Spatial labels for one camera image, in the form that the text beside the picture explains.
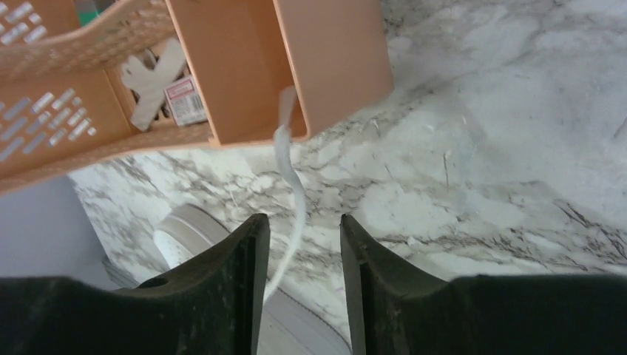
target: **orange plastic basket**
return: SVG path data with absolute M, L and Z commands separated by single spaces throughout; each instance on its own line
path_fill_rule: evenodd
M 266 143 L 295 85 L 305 140 L 393 87 L 378 0 L 0 1 L 0 192 L 130 152 Z M 209 122 L 129 124 L 129 55 L 177 36 Z

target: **white marble surface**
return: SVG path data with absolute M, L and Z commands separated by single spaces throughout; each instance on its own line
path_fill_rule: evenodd
M 397 89 L 292 152 L 309 200 L 285 284 L 344 334 L 339 216 L 441 277 L 627 274 L 627 4 L 383 0 Z M 162 272 L 151 241 L 196 203 L 233 229 L 293 199 L 270 147 L 135 155 L 70 177 L 111 261 Z

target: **white strip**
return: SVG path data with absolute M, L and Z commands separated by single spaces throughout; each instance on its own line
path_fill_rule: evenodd
M 279 128 L 274 133 L 274 156 L 277 159 L 279 173 L 283 176 L 283 180 L 292 188 L 294 192 L 294 202 L 296 205 L 296 220 L 292 227 L 290 243 L 285 251 L 283 258 L 279 262 L 277 271 L 272 275 L 270 282 L 265 286 L 263 294 L 263 302 L 268 301 L 270 296 L 277 290 L 285 271 L 288 269 L 289 263 L 294 258 L 296 250 L 300 247 L 302 233 L 305 229 L 307 220 L 307 203 L 305 197 L 305 188 L 298 178 L 298 175 L 292 167 L 290 160 L 290 117 L 294 105 L 296 104 L 296 88 L 285 88 L 279 97 Z

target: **white plastic tool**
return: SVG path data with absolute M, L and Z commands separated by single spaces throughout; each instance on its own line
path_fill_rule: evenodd
M 178 78 L 185 65 L 185 53 L 177 39 L 168 40 L 154 70 L 133 55 L 122 64 L 122 83 L 139 95 L 138 105 L 131 117 L 131 123 L 138 129 L 148 130 L 166 100 L 163 90 Z

